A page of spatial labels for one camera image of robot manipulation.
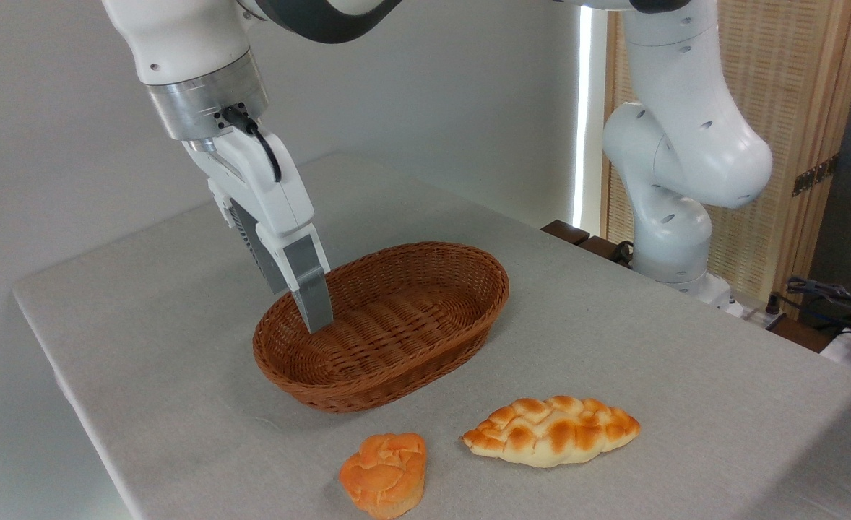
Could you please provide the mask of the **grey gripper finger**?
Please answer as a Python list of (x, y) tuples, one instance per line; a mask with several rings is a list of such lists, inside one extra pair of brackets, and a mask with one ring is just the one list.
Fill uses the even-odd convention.
[(271, 292), (274, 294), (287, 292), (289, 290), (287, 281), (284, 279), (271, 253), (264, 247), (257, 234), (257, 221), (234, 199), (230, 199), (230, 204), (230, 216), (234, 221), (234, 225), (250, 250), (255, 264), (258, 266), (263, 278), (267, 281)]
[(270, 257), (268, 283), (273, 292), (290, 290), (309, 333), (329, 326), (333, 322), (326, 281), (330, 266), (314, 225), (280, 236), (258, 223), (256, 236)]

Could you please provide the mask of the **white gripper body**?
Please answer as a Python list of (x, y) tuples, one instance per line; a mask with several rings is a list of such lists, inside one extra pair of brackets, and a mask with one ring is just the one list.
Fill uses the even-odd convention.
[(232, 203), (237, 202), (266, 228), (276, 246), (316, 234), (312, 224), (313, 204), (290, 153), (276, 135), (264, 132), (262, 137), (277, 158), (279, 181), (258, 139), (240, 129), (228, 128), (211, 139), (214, 147), (211, 152), (201, 142), (187, 141), (183, 145), (207, 174), (215, 203), (230, 226), (234, 225)]

